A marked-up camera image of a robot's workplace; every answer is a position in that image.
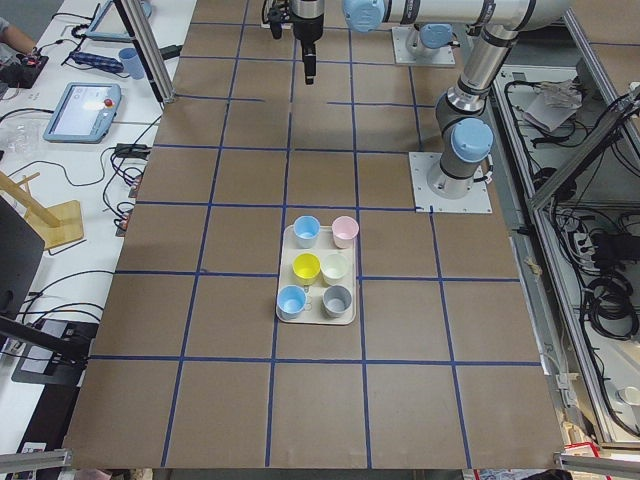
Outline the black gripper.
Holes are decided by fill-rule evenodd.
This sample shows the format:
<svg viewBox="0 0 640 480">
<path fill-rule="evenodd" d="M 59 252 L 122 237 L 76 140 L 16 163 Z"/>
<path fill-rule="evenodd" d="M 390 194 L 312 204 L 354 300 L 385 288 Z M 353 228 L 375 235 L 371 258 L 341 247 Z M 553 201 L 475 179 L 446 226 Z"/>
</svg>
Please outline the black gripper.
<svg viewBox="0 0 640 480">
<path fill-rule="evenodd" d="M 323 34 L 324 28 L 324 0 L 292 0 L 290 2 L 290 19 L 293 32 L 301 42 L 302 60 L 304 66 L 304 80 L 306 84 L 313 84 L 316 78 L 316 46 Z"/>
</svg>

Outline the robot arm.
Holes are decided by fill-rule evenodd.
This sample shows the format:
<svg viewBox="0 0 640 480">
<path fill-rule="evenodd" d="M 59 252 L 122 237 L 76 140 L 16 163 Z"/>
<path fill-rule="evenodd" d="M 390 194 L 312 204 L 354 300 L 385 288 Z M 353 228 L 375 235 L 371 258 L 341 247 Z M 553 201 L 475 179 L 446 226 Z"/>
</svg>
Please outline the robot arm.
<svg viewBox="0 0 640 480">
<path fill-rule="evenodd" d="M 480 92 L 493 82 L 521 31 L 542 28 L 562 17 L 569 1 L 343 1 L 348 27 L 367 33 L 384 23 L 461 23 L 482 32 L 461 75 L 461 87 Z"/>
<path fill-rule="evenodd" d="M 491 152 L 494 134 L 481 119 L 486 98 L 518 33 L 501 25 L 482 28 L 457 83 L 438 100 L 436 119 L 443 153 L 428 173 L 429 187 L 446 199 L 465 197 L 478 166 Z"/>
</svg>

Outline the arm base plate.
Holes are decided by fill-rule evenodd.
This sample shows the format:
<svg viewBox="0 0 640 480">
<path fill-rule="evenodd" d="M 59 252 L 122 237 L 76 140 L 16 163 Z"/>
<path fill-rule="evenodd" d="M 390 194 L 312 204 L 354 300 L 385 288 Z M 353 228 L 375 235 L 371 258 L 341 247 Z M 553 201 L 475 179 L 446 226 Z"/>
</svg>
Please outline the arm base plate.
<svg viewBox="0 0 640 480">
<path fill-rule="evenodd" d="M 447 177 L 441 169 L 439 152 L 410 152 L 409 170 L 415 210 L 424 213 L 491 214 L 489 180 L 477 165 L 474 176 L 465 180 Z"/>
<path fill-rule="evenodd" d="M 453 67 L 453 26 L 415 24 L 392 28 L 395 63 L 409 66 Z"/>
</svg>

